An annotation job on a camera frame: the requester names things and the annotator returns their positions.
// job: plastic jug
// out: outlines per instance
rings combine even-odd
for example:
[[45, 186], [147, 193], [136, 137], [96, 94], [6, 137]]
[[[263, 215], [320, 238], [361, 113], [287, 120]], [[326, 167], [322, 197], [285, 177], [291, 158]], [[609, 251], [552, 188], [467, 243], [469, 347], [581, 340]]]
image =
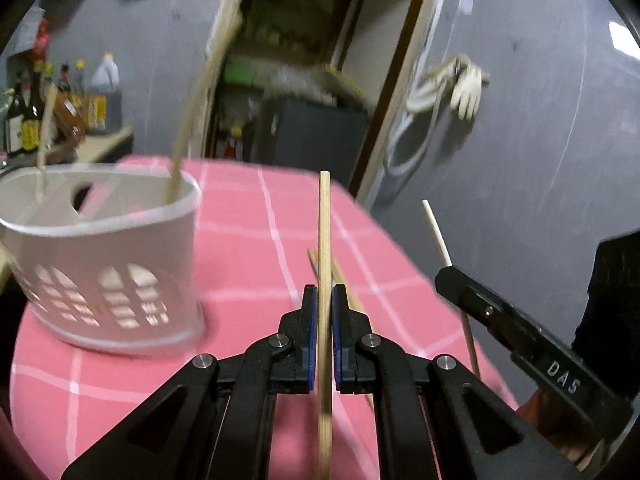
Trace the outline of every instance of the plastic jug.
[[113, 54], [106, 53], [87, 91], [87, 134], [103, 135], [122, 128], [120, 73]]

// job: table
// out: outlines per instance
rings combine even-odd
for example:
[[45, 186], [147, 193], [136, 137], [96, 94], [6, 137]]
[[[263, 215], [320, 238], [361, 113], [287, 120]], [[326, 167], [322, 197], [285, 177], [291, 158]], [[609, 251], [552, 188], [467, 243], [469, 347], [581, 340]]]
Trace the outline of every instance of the table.
[[[164, 158], [127, 164], [168, 165]], [[110, 356], [68, 346], [28, 310], [15, 348], [11, 410], [15, 433], [52, 480], [199, 352], [225, 358], [273, 333], [315, 283], [307, 248], [318, 244], [318, 176], [223, 161], [186, 161], [203, 202], [196, 216], [194, 281], [204, 340], [162, 359]], [[373, 325], [410, 353], [457, 356], [467, 367], [457, 313], [338, 185], [332, 187], [334, 257]], [[425, 236], [429, 236], [425, 226]], [[513, 397], [482, 352], [484, 381]], [[311, 478], [317, 452], [315, 396], [280, 396], [270, 478]], [[333, 478], [378, 478], [373, 414], [364, 396], [334, 393]]]

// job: white plastic basket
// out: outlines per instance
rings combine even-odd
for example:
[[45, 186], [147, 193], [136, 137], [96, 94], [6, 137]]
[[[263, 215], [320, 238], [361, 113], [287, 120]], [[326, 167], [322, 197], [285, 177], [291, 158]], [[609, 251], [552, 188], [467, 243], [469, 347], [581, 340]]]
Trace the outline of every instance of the white plastic basket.
[[[58, 338], [125, 354], [183, 351], [204, 330], [192, 284], [200, 189], [181, 173], [111, 164], [47, 167], [0, 180], [2, 244], [34, 315]], [[92, 186], [77, 212], [79, 190]]]

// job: wooden skewer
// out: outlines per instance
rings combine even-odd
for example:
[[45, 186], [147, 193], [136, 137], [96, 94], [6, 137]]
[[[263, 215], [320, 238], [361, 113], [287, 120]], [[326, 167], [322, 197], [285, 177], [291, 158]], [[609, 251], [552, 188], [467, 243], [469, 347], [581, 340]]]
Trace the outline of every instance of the wooden skewer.
[[[314, 273], [316, 274], [316, 278], [317, 278], [318, 277], [318, 251], [312, 251], [311, 249], [307, 249], [306, 252], [309, 255], [309, 261], [311, 261], [311, 266], [313, 267]], [[334, 277], [334, 283], [341, 283], [344, 285], [344, 288], [347, 289], [347, 298], [349, 299], [350, 309], [366, 315], [366, 312], [364, 311], [364, 307], [360, 302], [360, 298], [358, 298], [358, 295], [351, 290], [351, 287], [349, 287], [349, 284], [344, 279], [344, 275], [340, 270], [340, 266], [338, 265], [338, 262], [335, 258], [331, 258], [331, 274]], [[375, 330], [373, 329], [373, 325], [371, 325], [371, 331], [375, 333]], [[373, 395], [367, 394], [365, 397], [367, 399], [367, 404], [373, 410], [374, 409]]]
[[47, 162], [47, 150], [49, 149], [51, 121], [53, 119], [53, 110], [56, 107], [56, 98], [58, 97], [58, 89], [55, 85], [49, 85], [49, 91], [47, 92], [47, 101], [44, 107], [44, 116], [42, 118], [42, 124], [40, 125], [40, 145], [38, 146], [38, 157], [36, 160], [36, 167], [38, 168], [38, 174], [36, 176], [36, 200], [38, 204], [42, 203], [44, 199], [44, 187], [45, 187], [45, 175], [44, 167]]
[[320, 173], [318, 222], [318, 442], [319, 479], [331, 479], [332, 446], [332, 345], [331, 345], [331, 178]]
[[[426, 213], [427, 220], [429, 221], [429, 225], [431, 226], [433, 237], [436, 239], [438, 250], [440, 251], [440, 256], [442, 257], [444, 266], [450, 267], [451, 258], [449, 257], [449, 251], [447, 251], [447, 246], [444, 243], [442, 232], [438, 227], [438, 222], [436, 221], [436, 217], [433, 214], [433, 211], [431, 210], [429, 201], [423, 200], [422, 205], [424, 206], [424, 212]], [[471, 367], [473, 368], [473, 371], [476, 377], [480, 379], [480, 367], [478, 366], [478, 354], [476, 354], [476, 346], [474, 345], [474, 335], [471, 332], [471, 323], [469, 323], [469, 316], [466, 314], [466, 312], [460, 311], [460, 321], [462, 323], [462, 331], [465, 334], [466, 350], [469, 352]]]
[[193, 93], [189, 97], [184, 111], [180, 117], [180, 125], [178, 134], [174, 141], [174, 153], [172, 155], [171, 176], [167, 181], [165, 191], [165, 203], [171, 204], [178, 199], [180, 191], [180, 168], [182, 167], [182, 158], [187, 150], [193, 134], [194, 121], [197, 117], [197, 111], [204, 97], [207, 95], [210, 86], [220, 76], [223, 59], [226, 55], [226, 46], [229, 46], [236, 34], [242, 26], [242, 18], [239, 14], [233, 13], [230, 17], [226, 17], [226, 21], [220, 25], [220, 34], [216, 38], [219, 48], [215, 49], [213, 56], [207, 60], [204, 65], [200, 77], [197, 79]]

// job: glove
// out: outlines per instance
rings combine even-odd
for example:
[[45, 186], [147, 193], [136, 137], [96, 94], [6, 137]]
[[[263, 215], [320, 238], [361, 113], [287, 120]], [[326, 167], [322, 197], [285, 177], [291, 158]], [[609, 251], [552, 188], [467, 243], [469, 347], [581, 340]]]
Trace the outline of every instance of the glove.
[[451, 96], [451, 109], [458, 109], [458, 117], [470, 121], [478, 113], [482, 94], [482, 70], [470, 63], [458, 77]]

